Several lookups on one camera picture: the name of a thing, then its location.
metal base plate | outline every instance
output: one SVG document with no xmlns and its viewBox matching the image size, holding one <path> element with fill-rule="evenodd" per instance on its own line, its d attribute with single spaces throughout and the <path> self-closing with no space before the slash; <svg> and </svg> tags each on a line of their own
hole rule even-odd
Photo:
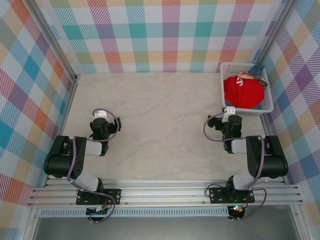
<svg viewBox="0 0 320 240">
<path fill-rule="evenodd" d="M 255 202 L 255 196 L 253 195 L 253 191 L 249 191 L 252 193 L 252 196 L 248 196 L 248 199 L 238 199 L 236 201 L 237 204 L 252 204 Z M 210 202 L 212 204 L 234 204 L 227 197 L 227 192 L 225 187 L 211 187 L 209 188 Z"/>
<path fill-rule="evenodd" d="M 115 205 L 120 204 L 120 198 L 121 198 L 121 189 L 113 188 L 113 189 L 104 189 L 104 194 L 108 194 L 115 200 Z M 76 198 L 76 205 L 111 205 L 113 204 L 112 200 L 110 198 L 105 198 L 101 195 L 80 191 L 78 190 L 76 192 L 77 198 Z"/>
</svg>

white mounting bracket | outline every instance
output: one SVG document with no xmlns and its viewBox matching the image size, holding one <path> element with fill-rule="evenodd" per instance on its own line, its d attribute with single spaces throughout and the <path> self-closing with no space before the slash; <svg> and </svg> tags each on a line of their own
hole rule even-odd
<svg viewBox="0 0 320 240">
<path fill-rule="evenodd" d="M 226 112 L 224 113 L 223 118 L 222 118 L 223 123 L 228 122 L 228 118 L 230 115 L 236 114 L 236 108 L 234 106 L 227 106 L 225 110 L 226 110 Z"/>
</svg>

plaid wall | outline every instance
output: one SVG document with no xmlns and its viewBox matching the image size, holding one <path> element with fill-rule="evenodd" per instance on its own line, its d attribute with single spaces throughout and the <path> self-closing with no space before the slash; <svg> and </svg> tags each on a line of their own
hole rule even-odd
<svg viewBox="0 0 320 240">
<path fill-rule="evenodd" d="M 86 73 L 219 72 L 222 62 L 250 62 L 285 2 L 270 16 L 279 1 L 50 0 Z M 74 64 L 44 4 L 38 4 Z M 263 28 L 267 19 L 273 19 L 269 30 Z"/>
<path fill-rule="evenodd" d="M 0 0 L 0 240 L 21 234 L 71 85 L 23 1 Z"/>
<path fill-rule="evenodd" d="M 266 61 L 274 111 L 268 115 L 320 239 L 320 1 L 300 0 Z"/>
<path fill-rule="evenodd" d="M 267 44 L 267 41 L 271 35 L 271 33 L 273 32 L 274 28 L 276 27 L 276 23 L 277 23 L 277 20 L 278 18 L 280 17 L 286 3 L 287 3 L 288 0 L 281 0 L 281 3 L 278 7 L 278 9 L 276 10 L 276 13 L 275 15 L 273 16 L 273 19 L 267 29 L 267 31 L 265 32 L 264 36 L 263 36 L 263 39 L 259 45 L 259 48 L 258 50 L 256 51 L 255 55 L 254 55 L 254 58 L 253 58 L 253 61 L 256 62 L 258 57 L 259 57 L 259 54 L 261 53 L 261 51 L 265 48 L 266 44 Z"/>
</svg>

cable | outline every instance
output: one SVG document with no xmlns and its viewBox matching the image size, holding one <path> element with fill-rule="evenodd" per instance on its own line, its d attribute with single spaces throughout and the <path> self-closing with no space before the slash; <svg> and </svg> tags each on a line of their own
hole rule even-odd
<svg viewBox="0 0 320 240">
<path fill-rule="evenodd" d="M 220 188 L 223 188 L 223 187 L 222 187 L 221 185 L 219 185 L 219 184 L 215 184 L 215 183 L 210 184 L 210 185 L 206 188 L 206 190 L 204 191 L 204 195 L 206 195 L 208 198 L 210 198 L 210 196 L 207 195 L 207 191 L 208 191 L 208 189 L 210 188 L 210 186 L 212 186 L 212 185 L 217 185 L 217 186 L 219 186 Z"/>
<path fill-rule="evenodd" d="M 245 196 L 245 201 L 246 201 L 245 208 L 247 209 L 248 208 L 248 196 Z"/>
<path fill-rule="evenodd" d="M 227 111 L 224 111 L 224 112 L 220 112 L 220 113 L 218 113 L 218 114 L 215 114 L 215 115 L 209 117 L 209 118 L 205 121 L 205 123 L 204 123 L 204 125 L 203 125 L 203 133 L 204 133 L 204 135 L 205 135 L 205 137 L 206 137 L 207 139 L 209 139 L 209 140 L 211 140 L 211 141 L 213 141 L 213 142 L 225 142 L 225 141 L 240 140 L 240 139 L 244 139 L 244 138 L 245 138 L 245 137 L 235 137 L 235 138 L 226 138 L 226 139 L 222 139 L 222 140 L 217 140 L 217 139 L 213 139 L 213 138 L 211 138 L 211 137 L 209 137 L 209 136 L 207 135 L 207 133 L 206 133 L 206 125 L 207 125 L 207 123 L 208 123 L 211 119 L 213 119 L 213 118 L 215 118 L 215 117 L 217 117 L 217 116 L 219 116 L 219 115 L 222 115 L 222 114 L 224 114 L 224 113 L 226 113 L 226 112 L 227 112 Z M 258 170 L 258 172 L 257 172 L 254 180 L 253 180 L 246 188 L 243 188 L 243 190 L 245 190 L 245 189 L 247 189 L 247 188 L 250 190 L 250 188 L 257 183 L 257 181 L 259 180 L 259 178 L 260 178 L 260 176 L 261 176 L 262 169 L 263 169 L 263 167 L 264 167 L 264 162 L 265 162 L 265 141 L 264 141 L 264 138 L 263 138 L 261 135 L 257 135 L 257 137 L 260 138 L 260 141 L 261 141 L 261 160 L 260 160 L 259 170 Z M 264 188 L 252 188 L 252 190 L 254 190 L 254 191 L 264 191 L 264 199 L 263 199 L 262 203 L 259 205 L 259 207 L 256 209 L 256 211 L 254 211 L 253 213 L 249 214 L 248 216 L 245 216 L 245 217 L 243 217 L 243 218 L 235 218 L 235 217 L 233 217 L 233 216 L 230 216 L 231 218 L 233 218 L 233 219 L 238 219 L 238 221 L 240 221 L 240 220 L 245 220 L 245 219 L 250 218 L 250 217 L 253 216 L 254 214 L 256 214 L 256 213 L 262 208 L 262 206 L 265 204 L 266 199 L 267 199 L 267 191 L 266 191 Z"/>
</svg>

robotic arm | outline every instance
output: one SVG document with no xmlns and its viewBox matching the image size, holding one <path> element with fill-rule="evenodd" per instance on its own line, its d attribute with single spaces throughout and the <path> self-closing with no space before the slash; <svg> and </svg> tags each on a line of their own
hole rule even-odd
<svg viewBox="0 0 320 240">
<path fill-rule="evenodd" d="M 222 140 L 214 140 L 203 131 L 205 136 L 214 142 L 224 142 L 224 149 L 229 154 L 246 154 L 247 169 L 231 176 L 225 187 L 210 188 L 211 203 L 254 203 L 252 187 L 258 181 L 268 181 L 283 177 L 288 173 L 288 163 L 277 136 L 246 136 L 241 137 L 242 118 L 235 115 L 234 107 L 227 107 L 221 113 L 223 118 L 208 116 L 206 121 L 210 128 L 221 131 Z"/>
<path fill-rule="evenodd" d="M 92 134 L 90 138 L 75 136 L 57 136 L 53 142 L 50 152 L 44 163 L 44 172 L 56 178 L 70 178 L 70 183 L 75 184 L 80 191 L 77 191 L 77 205 L 107 205 L 111 203 L 106 200 L 105 195 L 116 199 L 115 204 L 120 202 L 120 189 L 104 189 L 101 179 L 92 176 L 84 169 L 85 156 L 104 156 L 109 149 L 111 134 L 121 130 L 121 120 L 114 117 L 113 123 L 108 121 L 108 111 L 96 109 L 93 121 L 90 122 Z"/>
</svg>

